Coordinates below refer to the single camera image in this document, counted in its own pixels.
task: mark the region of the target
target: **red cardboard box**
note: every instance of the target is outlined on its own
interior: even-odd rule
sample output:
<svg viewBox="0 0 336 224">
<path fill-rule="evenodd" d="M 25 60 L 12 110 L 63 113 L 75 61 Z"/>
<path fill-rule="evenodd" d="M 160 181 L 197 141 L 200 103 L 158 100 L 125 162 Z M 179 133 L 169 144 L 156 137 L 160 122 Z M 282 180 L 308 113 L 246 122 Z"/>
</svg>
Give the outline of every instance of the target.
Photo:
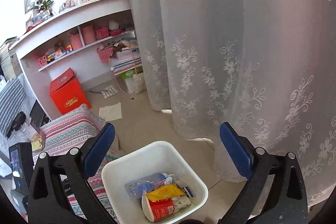
<svg viewBox="0 0 336 224">
<path fill-rule="evenodd" d="M 71 68 L 50 83 L 49 95 L 62 115 L 81 104 L 86 104 L 88 108 L 91 108 Z"/>
</svg>

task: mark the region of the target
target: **striped blanket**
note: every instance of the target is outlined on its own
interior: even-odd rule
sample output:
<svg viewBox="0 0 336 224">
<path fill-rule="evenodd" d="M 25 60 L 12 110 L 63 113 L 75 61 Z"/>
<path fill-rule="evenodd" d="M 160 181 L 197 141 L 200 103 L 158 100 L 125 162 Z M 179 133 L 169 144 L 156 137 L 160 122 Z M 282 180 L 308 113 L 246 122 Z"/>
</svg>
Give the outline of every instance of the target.
<svg viewBox="0 0 336 224">
<path fill-rule="evenodd" d="M 105 121 L 94 115 L 88 107 L 83 104 L 75 110 L 41 127 L 41 130 L 46 134 L 43 151 L 48 152 L 50 156 L 66 154 L 72 147 L 81 147 L 88 138 L 97 136 L 104 125 Z M 41 151 L 33 153 L 35 163 L 40 153 Z M 88 179 L 88 183 L 101 204 L 118 223 L 119 221 L 115 216 L 101 179 L 101 171 L 108 162 L 123 155 L 124 152 L 119 150 L 118 138 L 117 135 L 115 135 L 115 140 L 103 159 L 96 175 Z M 85 218 L 75 196 L 70 195 L 68 200 L 75 214 Z"/>
<path fill-rule="evenodd" d="M 11 80 L 0 92 L 0 134 L 6 134 L 6 129 L 25 101 L 26 92 L 19 79 Z"/>
</svg>

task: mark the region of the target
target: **silver screw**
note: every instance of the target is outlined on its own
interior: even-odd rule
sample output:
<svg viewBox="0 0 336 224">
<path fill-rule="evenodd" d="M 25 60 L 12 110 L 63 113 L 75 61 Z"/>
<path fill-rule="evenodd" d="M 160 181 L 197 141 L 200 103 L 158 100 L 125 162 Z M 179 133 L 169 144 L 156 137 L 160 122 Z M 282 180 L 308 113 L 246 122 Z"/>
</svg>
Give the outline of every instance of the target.
<svg viewBox="0 0 336 224">
<path fill-rule="evenodd" d="M 293 152 L 289 152 L 288 156 L 293 160 L 295 159 L 295 154 Z"/>
<path fill-rule="evenodd" d="M 263 155 L 265 154 L 265 149 L 261 148 L 261 147 L 258 147 L 256 150 L 255 150 L 259 155 Z"/>
<path fill-rule="evenodd" d="M 76 155 L 78 153 L 78 148 L 74 147 L 70 150 L 71 155 Z"/>
<path fill-rule="evenodd" d="M 42 152 L 42 153 L 39 155 L 40 159 L 44 159 L 46 156 L 47 156 L 47 153 L 46 153 L 46 152 Z"/>
</svg>

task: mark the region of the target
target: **green plant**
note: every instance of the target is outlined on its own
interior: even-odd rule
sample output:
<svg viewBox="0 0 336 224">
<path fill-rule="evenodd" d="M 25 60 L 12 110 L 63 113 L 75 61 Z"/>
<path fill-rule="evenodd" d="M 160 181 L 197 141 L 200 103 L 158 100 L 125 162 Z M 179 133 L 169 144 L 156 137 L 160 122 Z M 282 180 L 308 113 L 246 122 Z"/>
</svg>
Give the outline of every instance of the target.
<svg viewBox="0 0 336 224">
<path fill-rule="evenodd" d="M 52 6 L 53 3 L 54 3 L 53 0 L 44 0 L 42 2 L 42 6 L 45 8 L 45 10 L 48 10 Z"/>
</svg>

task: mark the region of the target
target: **red paper cup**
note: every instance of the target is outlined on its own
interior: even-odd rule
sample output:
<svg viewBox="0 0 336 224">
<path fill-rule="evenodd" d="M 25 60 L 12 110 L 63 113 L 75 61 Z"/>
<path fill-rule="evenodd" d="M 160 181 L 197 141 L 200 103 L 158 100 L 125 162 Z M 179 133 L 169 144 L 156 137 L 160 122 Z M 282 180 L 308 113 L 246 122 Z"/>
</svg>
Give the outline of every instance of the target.
<svg viewBox="0 0 336 224">
<path fill-rule="evenodd" d="M 174 204 L 171 198 L 159 201 L 150 201 L 145 195 L 143 195 L 141 204 L 143 213 L 150 222 L 155 222 L 174 213 Z"/>
</svg>

